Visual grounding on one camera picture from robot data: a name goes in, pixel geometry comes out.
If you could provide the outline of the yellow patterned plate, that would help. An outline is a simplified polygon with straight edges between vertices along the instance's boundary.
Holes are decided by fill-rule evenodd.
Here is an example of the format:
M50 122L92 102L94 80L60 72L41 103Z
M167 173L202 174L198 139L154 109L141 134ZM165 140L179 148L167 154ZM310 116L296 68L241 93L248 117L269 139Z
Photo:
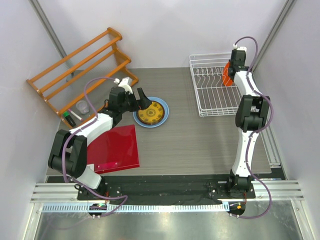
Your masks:
M138 120L146 125L152 126L160 123L165 116L165 109L162 104L152 101L147 109L140 109L137 112Z

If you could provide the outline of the light blue plate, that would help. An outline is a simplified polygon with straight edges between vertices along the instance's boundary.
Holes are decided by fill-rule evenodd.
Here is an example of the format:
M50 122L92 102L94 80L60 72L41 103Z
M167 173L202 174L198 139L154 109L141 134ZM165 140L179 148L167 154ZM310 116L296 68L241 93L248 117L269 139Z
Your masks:
M146 125L138 120L138 117L137 117L138 111L133 113L133 119L136 121L136 123L138 123L142 127L156 128L156 127L161 126L168 119L169 113L170 113L169 106L164 100L162 100L159 97L150 96L150 97L148 97L148 99L150 99L151 101L159 102L164 107L165 114L164 114L164 118L162 119L162 121L160 123L155 124L155 125Z

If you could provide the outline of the orange plate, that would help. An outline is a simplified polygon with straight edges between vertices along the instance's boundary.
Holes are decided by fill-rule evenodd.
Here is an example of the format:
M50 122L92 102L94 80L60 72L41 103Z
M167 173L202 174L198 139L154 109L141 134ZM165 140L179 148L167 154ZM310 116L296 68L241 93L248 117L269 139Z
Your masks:
M234 84L234 77L236 74L236 69L232 64L231 60L223 68L222 72L222 83L225 87L231 87Z

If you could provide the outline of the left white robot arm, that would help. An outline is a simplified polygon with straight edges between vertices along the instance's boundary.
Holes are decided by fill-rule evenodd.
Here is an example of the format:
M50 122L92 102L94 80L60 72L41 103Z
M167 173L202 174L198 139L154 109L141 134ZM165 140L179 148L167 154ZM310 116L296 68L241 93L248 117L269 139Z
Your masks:
M106 199L105 181L88 166L87 148L99 136L113 129L124 113L145 110L152 104L141 87L137 92L139 99L123 86L113 87L106 106L96 112L95 117L72 130L57 131L48 159L49 168L60 172L65 183L73 181L93 198Z

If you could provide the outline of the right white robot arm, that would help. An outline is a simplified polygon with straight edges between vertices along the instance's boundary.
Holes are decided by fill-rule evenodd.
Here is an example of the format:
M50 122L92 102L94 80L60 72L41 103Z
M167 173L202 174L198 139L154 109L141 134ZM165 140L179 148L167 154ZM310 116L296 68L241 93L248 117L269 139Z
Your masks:
M268 101L262 97L251 71L245 66L246 56L246 47L234 46L223 70L223 83L226 86L235 84L241 94L235 115L235 125L239 132L236 158L225 185L226 193L232 198L244 197L251 191L251 166L259 136L257 131L266 125L269 114Z

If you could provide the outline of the orange wooden rack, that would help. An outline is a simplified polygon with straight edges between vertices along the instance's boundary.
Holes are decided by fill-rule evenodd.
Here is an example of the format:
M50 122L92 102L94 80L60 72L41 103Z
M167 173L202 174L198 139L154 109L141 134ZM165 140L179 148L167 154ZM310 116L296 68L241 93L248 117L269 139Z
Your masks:
M59 76L55 77L53 80L50 80L47 84L45 84L42 87L37 87L35 85L35 82L58 68L60 65L65 64L68 60L71 60L71 58L75 57L82 51L89 48L91 45L102 39L103 37L109 36L110 40L98 48L93 53L86 56L84 59L80 60L78 63L76 63L74 66L70 67L68 70L60 74ZM74 50L72 53L68 54L67 56L63 57L61 60L57 61L53 65L49 66L44 71L40 72L36 76L34 76L31 79L27 79L26 82L37 92L37 94L42 98L42 100L52 109L52 111L60 118L60 120L68 127L72 128L70 123L64 118L63 113L67 112L69 108L73 107L78 101L82 100L84 98L84 94L81 93L76 98L68 102L64 107L58 109L54 107L50 103L50 100L61 93L64 89L69 87L71 84L76 82L81 77L85 76L87 73L92 71L94 68L96 68L98 65L102 64L105 60L108 58L114 56L116 66L111 69L105 76L106 77L112 77L113 75L122 72L126 76L132 79L131 86L134 86L139 82L139 79L136 75L134 75L132 72L130 72L127 68L127 65L132 62L131 58L123 53L117 46L117 42L121 41L123 39L122 35L115 30L112 27L108 27L106 31L102 32L98 36L94 37L78 49ZM79 70L81 67L83 67L85 64L93 60L95 57L97 57L102 52L106 51L107 49L111 49L110 52L106 53L104 56L102 56L100 59L95 60L91 65L89 65L87 68L82 70L80 73L78 73L76 76L73 76L68 82L64 83L62 86L58 87L57 89L53 90L50 94L44 95L49 89L53 88L56 84L58 84L63 79L66 79L68 76L74 74L77 70Z

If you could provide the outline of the red acrylic board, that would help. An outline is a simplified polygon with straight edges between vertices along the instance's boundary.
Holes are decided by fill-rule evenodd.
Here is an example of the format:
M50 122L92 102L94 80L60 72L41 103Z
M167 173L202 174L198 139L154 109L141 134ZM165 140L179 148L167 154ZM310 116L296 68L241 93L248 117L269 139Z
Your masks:
M140 166L135 125L115 127L96 138L87 147L87 164L97 174Z

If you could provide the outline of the clear plastic cup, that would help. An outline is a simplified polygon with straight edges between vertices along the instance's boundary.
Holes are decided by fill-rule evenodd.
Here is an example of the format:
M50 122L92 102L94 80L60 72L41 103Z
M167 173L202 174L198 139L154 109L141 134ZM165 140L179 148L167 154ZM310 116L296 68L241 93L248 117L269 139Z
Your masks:
M78 101L75 106L82 115L86 115L90 112L89 105L85 100Z

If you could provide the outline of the white pink pen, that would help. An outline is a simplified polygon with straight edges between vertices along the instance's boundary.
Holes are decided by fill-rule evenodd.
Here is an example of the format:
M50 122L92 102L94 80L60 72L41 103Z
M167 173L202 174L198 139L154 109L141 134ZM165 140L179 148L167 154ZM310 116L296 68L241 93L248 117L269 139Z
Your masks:
M79 121L83 121L83 119L79 116L79 115L77 115L74 111L72 111L70 108L68 109L68 111L74 116L74 117L76 117Z

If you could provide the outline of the green highlighter marker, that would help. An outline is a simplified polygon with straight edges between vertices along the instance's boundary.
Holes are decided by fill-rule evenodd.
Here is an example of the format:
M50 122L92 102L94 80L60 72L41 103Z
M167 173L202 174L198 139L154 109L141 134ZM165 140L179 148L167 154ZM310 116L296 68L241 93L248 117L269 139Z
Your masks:
M71 117L71 115L69 114L68 111L65 111L62 115L63 115L63 117L66 119L66 121L68 122L68 124L71 127L75 127L76 126L75 121L73 120L73 118Z

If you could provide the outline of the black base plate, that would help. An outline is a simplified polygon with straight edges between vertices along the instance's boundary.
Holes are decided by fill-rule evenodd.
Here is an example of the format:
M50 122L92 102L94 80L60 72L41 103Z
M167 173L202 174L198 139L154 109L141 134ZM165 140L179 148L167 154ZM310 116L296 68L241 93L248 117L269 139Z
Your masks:
M103 176L105 197L118 205L127 196L125 205L198 206L218 205L222 200L254 199L254 188L244 197L230 197L226 191L227 174L196 175L122 175Z

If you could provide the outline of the aluminium rail frame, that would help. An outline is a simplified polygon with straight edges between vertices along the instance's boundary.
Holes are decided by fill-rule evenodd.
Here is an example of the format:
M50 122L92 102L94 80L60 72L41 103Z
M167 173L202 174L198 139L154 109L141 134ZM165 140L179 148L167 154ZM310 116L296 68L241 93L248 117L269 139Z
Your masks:
M106 196L128 196L129 205L201 205L213 201L286 201L303 200L296 180L267 180L263 184L253 181L247 193L228 193L224 182L108 182ZM88 190L72 183L38 183L31 196L32 202L99 201Z

